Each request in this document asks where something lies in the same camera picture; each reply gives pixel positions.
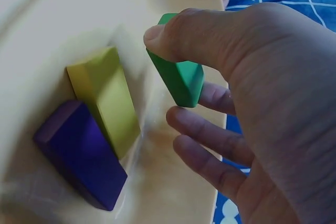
yellow block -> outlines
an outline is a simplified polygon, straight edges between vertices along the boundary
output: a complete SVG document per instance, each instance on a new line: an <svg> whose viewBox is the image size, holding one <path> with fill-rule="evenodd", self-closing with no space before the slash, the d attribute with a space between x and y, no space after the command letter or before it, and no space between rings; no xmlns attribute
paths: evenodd
<svg viewBox="0 0 336 224"><path fill-rule="evenodd" d="M116 48L105 48L67 67L78 100L89 107L118 159L140 134L125 75Z"/></svg>

purple block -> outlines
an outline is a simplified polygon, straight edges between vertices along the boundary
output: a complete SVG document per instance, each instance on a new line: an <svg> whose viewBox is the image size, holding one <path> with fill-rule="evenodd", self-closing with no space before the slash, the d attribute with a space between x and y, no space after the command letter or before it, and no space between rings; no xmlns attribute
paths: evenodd
<svg viewBox="0 0 336 224"><path fill-rule="evenodd" d="M113 210L127 174L84 103L63 103L34 141L86 201Z"/></svg>

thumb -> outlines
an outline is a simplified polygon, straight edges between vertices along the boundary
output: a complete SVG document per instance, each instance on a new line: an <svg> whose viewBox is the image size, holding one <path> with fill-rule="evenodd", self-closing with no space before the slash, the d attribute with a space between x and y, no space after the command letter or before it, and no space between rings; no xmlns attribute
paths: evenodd
<svg viewBox="0 0 336 224"><path fill-rule="evenodd" d="M146 31L144 43L154 54L174 62L193 61L218 68L235 28L232 12L186 9L166 25Z"/></svg>

toy block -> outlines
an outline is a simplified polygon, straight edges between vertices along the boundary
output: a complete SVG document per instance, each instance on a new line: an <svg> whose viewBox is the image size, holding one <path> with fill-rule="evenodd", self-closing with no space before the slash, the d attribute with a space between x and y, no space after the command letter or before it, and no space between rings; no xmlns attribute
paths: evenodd
<svg viewBox="0 0 336 224"><path fill-rule="evenodd" d="M84 103L63 103L34 142L87 202L113 210L127 174Z"/></svg>
<svg viewBox="0 0 336 224"><path fill-rule="evenodd" d="M140 134L130 92L116 48L94 52L67 67L78 100L83 101L122 159Z"/></svg>
<svg viewBox="0 0 336 224"><path fill-rule="evenodd" d="M175 15L173 13L163 15L159 25L168 23ZM169 62L148 49L147 52L175 103L181 107L196 107L204 83L202 65L190 61Z"/></svg>

fingernail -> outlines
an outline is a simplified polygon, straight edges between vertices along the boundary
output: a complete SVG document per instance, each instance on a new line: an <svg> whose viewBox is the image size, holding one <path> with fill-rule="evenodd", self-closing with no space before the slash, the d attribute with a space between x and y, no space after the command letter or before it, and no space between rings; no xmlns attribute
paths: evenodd
<svg viewBox="0 0 336 224"><path fill-rule="evenodd" d="M164 25L156 25L153 26L151 28L149 28L144 35L144 39L146 41L149 40L154 40L156 38L158 38L158 36L160 35L160 33L163 31Z"/></svg>

